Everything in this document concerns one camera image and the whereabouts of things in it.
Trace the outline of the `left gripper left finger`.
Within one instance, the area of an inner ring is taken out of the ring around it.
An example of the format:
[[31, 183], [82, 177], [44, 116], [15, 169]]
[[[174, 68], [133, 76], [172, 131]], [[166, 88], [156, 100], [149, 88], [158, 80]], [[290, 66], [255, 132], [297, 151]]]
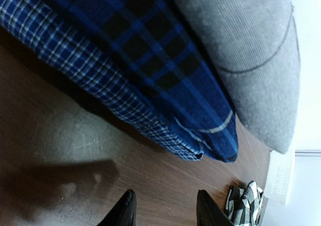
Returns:
[[128, 189], [97, 226], [136, 225], [136, 194]]

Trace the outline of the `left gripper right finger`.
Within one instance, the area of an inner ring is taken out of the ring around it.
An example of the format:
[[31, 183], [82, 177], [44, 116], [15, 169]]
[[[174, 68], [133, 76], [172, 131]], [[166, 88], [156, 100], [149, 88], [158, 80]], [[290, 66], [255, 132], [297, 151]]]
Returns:
[[233, 226], [206, 190], [197, 194], [197, 226]]

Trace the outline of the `black white checkered shirt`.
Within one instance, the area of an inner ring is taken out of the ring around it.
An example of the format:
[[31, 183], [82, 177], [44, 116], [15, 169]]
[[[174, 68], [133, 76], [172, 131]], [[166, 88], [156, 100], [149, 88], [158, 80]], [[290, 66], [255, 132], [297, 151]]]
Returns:
[[250, 181], [245, 189], [230, 186], [224, 214], [233, 225], [259, 225], [263, 196], [264, 190], [254, 180]]

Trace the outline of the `grey shirt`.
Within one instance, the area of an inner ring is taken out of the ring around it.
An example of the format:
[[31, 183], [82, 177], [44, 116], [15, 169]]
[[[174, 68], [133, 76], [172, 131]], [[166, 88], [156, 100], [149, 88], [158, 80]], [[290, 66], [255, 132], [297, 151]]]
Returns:
[[241, 124], [285, 154], [300, 86], [291, 0], [174, 1], [204, 44]]

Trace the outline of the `dark blue plaid shirt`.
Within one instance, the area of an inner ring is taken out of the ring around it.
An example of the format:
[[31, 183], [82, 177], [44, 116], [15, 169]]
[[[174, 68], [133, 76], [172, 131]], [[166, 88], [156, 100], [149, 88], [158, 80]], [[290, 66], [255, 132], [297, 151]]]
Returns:
[[171, 0], [42, 1], [88, 34], [197, 155], [236, 160], [234, 110]]

